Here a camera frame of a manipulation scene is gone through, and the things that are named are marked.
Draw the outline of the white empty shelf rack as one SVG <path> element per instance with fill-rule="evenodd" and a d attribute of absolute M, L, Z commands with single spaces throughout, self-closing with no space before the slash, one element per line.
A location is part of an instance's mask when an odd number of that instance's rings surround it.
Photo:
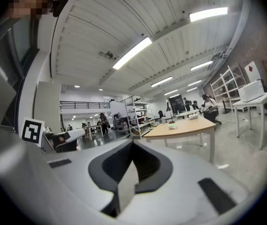
<path fill-rule="evenodd" d="M 211 88 L 217 102 L 235 103 L 240 100 L 239 89 L 246 85 L 246 79 L 238 63 L 228 66 Z"/>

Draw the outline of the black desk lamp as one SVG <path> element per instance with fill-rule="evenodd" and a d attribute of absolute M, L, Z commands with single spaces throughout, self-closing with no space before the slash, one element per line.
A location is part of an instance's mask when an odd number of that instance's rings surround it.
<path fill-rule="evenodd" d="M 170 108 L 169 102 L 167 102 L 167 108 L 166 108 L 166 111 L 169 112 L 169 114 L 170 114 L 170 119 L 171 119 L 171 121 L 169 122 L 169 124 L 174 124 L 175 121 L 173 120 L 173 114 L 172 114 L 172 112 L 171 112 L 171 108 Z"/>

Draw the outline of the black door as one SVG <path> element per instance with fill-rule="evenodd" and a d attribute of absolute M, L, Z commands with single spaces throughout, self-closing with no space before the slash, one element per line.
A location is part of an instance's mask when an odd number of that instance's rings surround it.
<path fill-rule="evenodd" d="M 186 111 L 182 95 L 178 94 L 169 98 L 173 114 L 183 113 Z"/>

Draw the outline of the white stocked shelf rack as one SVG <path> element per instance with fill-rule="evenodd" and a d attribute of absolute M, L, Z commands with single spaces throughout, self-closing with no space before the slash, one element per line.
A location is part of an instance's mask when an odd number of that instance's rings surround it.
<path fill-rule="evenodd" d="M 142 139 L 154 123 L 151 104 L 137 99 L 125 103 L 127 121 L 132 138 Z"/>

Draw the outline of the white box appliance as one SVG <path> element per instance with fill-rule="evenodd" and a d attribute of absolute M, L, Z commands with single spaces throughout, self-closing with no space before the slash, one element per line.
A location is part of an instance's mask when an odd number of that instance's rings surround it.
<path fill-rule="evenodd" d="M 240 100 L 249 102 L 265 94 L 261 80 L 256 80 L 238 89 Z"/>

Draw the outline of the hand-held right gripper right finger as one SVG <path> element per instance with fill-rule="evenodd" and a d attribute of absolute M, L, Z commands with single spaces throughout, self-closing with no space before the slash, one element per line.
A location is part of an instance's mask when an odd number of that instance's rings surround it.
<path fill-rule="evenodd" d="M 132 158 L 139 177 L 133 219 L 216 219 L 248 197 L 239 183 L 198 156 L 134 142 Z"/>

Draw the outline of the white board with red mark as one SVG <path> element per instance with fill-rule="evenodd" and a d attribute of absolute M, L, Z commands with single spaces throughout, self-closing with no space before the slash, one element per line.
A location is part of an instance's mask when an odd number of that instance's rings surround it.
<path fill-rule="evenodd" d="M 254 82 L 256 80 L 264 80 L 265 69 L 260 60 L 253 60 L 247 66 L 245 66 L 245 71 L 248 76 L 249 82 Z"/>

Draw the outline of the white round table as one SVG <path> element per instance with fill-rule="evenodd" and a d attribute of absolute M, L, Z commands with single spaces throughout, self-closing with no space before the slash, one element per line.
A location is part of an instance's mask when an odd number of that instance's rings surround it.
<path fill-rule="evenodd" d="M 196 110 L 190 110 L 190 111 L 185 111 L 181 114 L 178 114 L 175 116 L 176 119 L 184 119 L 184 118 L 187 118 L 189 115 L 192 115 L 192 114 L 197 114 L 199 112 L 199 109 L 196 109 Z"/>

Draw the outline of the white side table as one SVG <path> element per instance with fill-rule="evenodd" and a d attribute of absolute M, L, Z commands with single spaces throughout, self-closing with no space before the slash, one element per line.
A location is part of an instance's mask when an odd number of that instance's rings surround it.
<path fill-rule="evenodd" d="M 264 145 L 264 135 L 265 135 L 265 114 L 264 114 L 264 104 L 267 103 L 267 92 L 264 93 L 263 96 L 260 96 L 252 101 L 243 102 L 242 100 L 233 104 L 233 109 L 235 113 L 235 120 L 236 120 L 236 137 L 240 136 L 240 127 L 239 127 L 239 118 L 238 118 L 238 111 L 239 107 L 246 107 L 248 109 L 248 120 L 249 120 L 249 129 L 252 128 L 252 118 L 250 107 L 256 106 L 260 108 L 260 124 L 261 124 L 261 131 L 260 131 L 260 139 L 259 139 L 259 149 L 261 150 Z"/>

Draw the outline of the ceiling tube lights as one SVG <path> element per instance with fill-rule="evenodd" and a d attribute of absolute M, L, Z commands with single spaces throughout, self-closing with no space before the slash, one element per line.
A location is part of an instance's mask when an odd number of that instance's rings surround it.
<path fill-rule="evenodd" d="M 166 10 L 155 13 L 166 27 L 142 39 L 114 65 L 118 86 L 146 98 L 201 86 L 228 49 L 239 11 L 216 2 L 171 0 Z"/>

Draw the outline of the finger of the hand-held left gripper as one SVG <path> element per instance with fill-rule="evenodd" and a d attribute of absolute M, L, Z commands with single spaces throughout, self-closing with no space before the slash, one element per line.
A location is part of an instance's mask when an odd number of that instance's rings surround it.
<path fill-rule="evenodd" d="M 85 129 L 84 128 L 80 128 L 80 129 L 76 129 L 76 130 L 70 130 L 65 134 L 65 141 L 66 142 L 73 142 L 84 135 L 85 135 Z"/>

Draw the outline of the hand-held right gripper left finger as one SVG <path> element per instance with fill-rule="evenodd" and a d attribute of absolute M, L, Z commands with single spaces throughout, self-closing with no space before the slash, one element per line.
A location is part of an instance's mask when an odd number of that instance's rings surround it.
<path fill-rule="evenodd" d="M 134 196 L 130 139 L 86 150 L 48 154 L 53 171 L 76 197 L 101 212 L 120 212 Z"/>

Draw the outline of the black mezzanine railing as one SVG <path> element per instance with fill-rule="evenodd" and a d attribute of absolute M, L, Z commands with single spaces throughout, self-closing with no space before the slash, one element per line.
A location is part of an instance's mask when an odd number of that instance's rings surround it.
<path fill-rule="evenodd" d="M 109 103 L 105 102 L 82 102 L 82 101 L 60 101 L 61 109 L 108 109 Z"/>

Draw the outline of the light wooden table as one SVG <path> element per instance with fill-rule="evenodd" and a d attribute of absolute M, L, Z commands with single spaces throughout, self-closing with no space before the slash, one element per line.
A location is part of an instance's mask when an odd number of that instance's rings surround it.
<path fill-rule="evenodd" d="M 169 139 L 179 139 L 190 136 L 198 136 L 200 146 L 203 146 L 203 134 L 208 134 L 210 138 L 210 158 L 209 162 L 214 163 L 215 155 L 215 127 L 216 124 L 199 116 L 197 119 L 184 119 L 176 121 L 174 124 L 159 124 L 152 131 L 144 135 L 149 143 L 152 140 L 163 140 L 168 145 Z"/>

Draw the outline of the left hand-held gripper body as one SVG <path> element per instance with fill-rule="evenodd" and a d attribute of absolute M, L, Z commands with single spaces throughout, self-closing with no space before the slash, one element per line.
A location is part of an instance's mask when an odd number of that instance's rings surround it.
<path fill-rule="evenodd" d="M 77 138 L 70 132 L 54 133 L 41 120 L 24 118 L 21 139 L 37 145 L 43 153 L 63 153 L 77 150 Z"/>

